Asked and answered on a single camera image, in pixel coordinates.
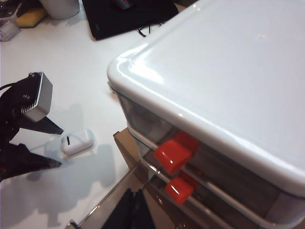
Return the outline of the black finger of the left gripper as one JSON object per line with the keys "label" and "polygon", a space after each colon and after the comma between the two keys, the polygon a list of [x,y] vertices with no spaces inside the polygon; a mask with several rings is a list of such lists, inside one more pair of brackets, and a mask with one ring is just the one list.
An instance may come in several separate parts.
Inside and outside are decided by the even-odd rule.
{"label": "black finger of the left gripper", "polygon": [[37,122],[34,122],[26,117],[23,117],[20,120],[20,128],[47,133],[47,134],[61,135],[63,133],[63,129],[57,126],[48,117],[44,117],[43,119]]}
{"label": "black finger of the left gripper", "polygon": [[6,144],[0,148],[0,180],[30,172],[57,168],[61,162],[34,154],[24,144]]}

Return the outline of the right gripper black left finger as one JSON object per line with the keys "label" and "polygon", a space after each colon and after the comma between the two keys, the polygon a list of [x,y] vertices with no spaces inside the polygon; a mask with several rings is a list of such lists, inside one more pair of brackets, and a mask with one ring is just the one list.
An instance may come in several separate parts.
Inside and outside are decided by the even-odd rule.
{"label": "right gripper black left finger", "polygon": [[104,223],[105,229],[128,229],[130,225],[133,192],[128,188]]}

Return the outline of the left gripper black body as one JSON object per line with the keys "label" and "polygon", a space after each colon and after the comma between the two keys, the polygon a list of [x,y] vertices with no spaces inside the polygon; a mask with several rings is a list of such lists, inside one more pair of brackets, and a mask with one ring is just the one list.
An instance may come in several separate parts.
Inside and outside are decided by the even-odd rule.
{"label": "left gripper black body", "polygon": [[21,109],[32,105],[40,86],[40,74],[30,73],[28,77],[2,86],[6,89],[0,96],[0,146],[8,144],[19,131],[17,122],[21,119]]}

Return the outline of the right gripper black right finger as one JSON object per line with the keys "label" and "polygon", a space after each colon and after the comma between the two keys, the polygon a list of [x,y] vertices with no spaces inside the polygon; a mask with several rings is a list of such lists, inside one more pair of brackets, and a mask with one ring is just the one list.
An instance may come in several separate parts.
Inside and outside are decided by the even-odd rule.
{"label": "right gripper black right finger", "polygon": [[143,191],[139,189],[134,197],[134,228],[154,229],[155,224],[150,214]]}

